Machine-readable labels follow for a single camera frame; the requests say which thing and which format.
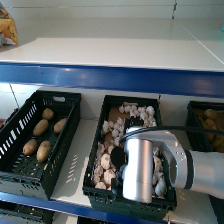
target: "shelf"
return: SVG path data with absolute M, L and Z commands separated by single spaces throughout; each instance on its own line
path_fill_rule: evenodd
M 19 45 L 0 49 L 0 82 L 222 98 L 217 22 L 17 19 Z
M 93 210 L 88 197 L 83 195 L 84 172 L 97 123 L 96 120 L 81 119 L 50 201 L 3 192 L 0 192 L 0 200 L 109 222 L 153 224 L 154 222 L 143 219 Z M 181 135 L 178 140 L 182 144 L 187 141 L 187 137 Z M 169 219 L 178 223 L 216 223 L 208 195 L 179 189 L 176 193 L 177 208 L 170 211 L 164 221 Z

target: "white wall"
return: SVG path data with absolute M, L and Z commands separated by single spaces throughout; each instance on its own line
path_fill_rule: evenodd
M 224 18 L 223 0 L 176 0 L 176 18 Z M 1 0 L 17 18 L 171 18 L 175 0 Z

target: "black basket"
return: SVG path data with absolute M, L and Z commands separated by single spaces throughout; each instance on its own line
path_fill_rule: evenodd
M 111 191 L 91 187 L 90 184 L 91 175 L 94 169 L 94 160 L 98 148 L 98 141 L 101 138 L 101 128 L 104 123 L 104 120 L 108 120 L 108 115 L 111 108 L 121 106 L 123 102 L 138 103 L 138 106 L 140 107 L 153 106 L 155 109 L 154 117 L 156 119 L 157 125 L 162 125 L 157 100 L 122 96 L 105 96 L 97 126 L 96 135 L 89 156 L 88 166 L 84 176 L 83 192 L 84 195 L 87 195 L 89 197 L 93 209 L 133 216 L 137 218 L 162 221 L 166 213 L 169 210 L 173 211 L 177 205 L 176 192 L 170 184 L 169 167 L 164 157 L 162 161 L 164 168 L 164 176 L 167 183 L 167 193 L 165 195 L 166 199 L 152 198 L 152 203 L 150 204 L 133 202 L 125 198 L 116 197 Z
M 188 104 L 187 108 L 188 108 L 187 126 L 202 127 L 194 109 L 201 109 L 201 110 L 213 109 L 221 111 L 224 110 L 224 104 L 191 101 Z M 204 133 L 187 132 L 187 136 L 191 144 L 191 147 L 194 151 L 213 152 L 213 149 Z M 213 210 L 217 216 L 218 223 L 220 224 L 224 223 L 224 200 L 215 198 L 211 195 L 209 195 L 209 197 Z
M 32 94 L 0 131 L 0 191 L 49 199 L 79 124 L 80 101 L 81 95 L 76 93 L 36 91 Z M 48 130 L 36 140 L 38 146 L 49 140 L 52 150 L 48 159 L 39 163 L 36 153 L 25 156 L 22 149 L 34 137 L 33 129 L 47 107 L 55 115 L 49 121 Z M 55 134 L 54 124 L 65 117 L 62 131 Z
M 0 201 L 0 217 L 7 221 L 21 224 L 50 224 L 53 215 L 52 211 Z

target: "white shelf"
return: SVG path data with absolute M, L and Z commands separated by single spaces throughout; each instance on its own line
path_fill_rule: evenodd
M 0 62 L 224 71 L 221 27 L 206 48 L 182 25 L 197 29 L 196 21 L 17 19 L 19 44 L 0 49 Z M 217 21 L 199 25 L 212 34 Z
M 96 120 L 81 119 L 51 199 L 91 207 L 88 197 L 83 195 L 82 185 L 97 123 Z M 186 134 L 180 135 L 178 140 L 181 144 L 188 141 Z M 176 193 L 177 208 L 169 212 L 164 221 L 217 223 L 208 195 L 179 189 Z

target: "shelf surface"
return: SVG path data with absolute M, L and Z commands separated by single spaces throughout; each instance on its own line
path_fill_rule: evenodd
M 172 19 L 17 19 L 16 26 L 19 44 L 0 49 L 0 62 L 224 71 Z
M 88 197 L 83 195 L 84 172 L 97 123 L 96 120 L 81 119 L 50 201 L 2 192 L 0 192 L 0 200 L 110 222 L 154 223 L 134 217 L 93 210 Z M 186 138 L 186 136 L 181 135 L 178 140 L 182 143 L 186 141 Z M 177 208 L 175 211 L 168 212 L 164 221 L 191 224 L 217 223 L 208 195 L 179 189 L 176 190 L 176 193 Z

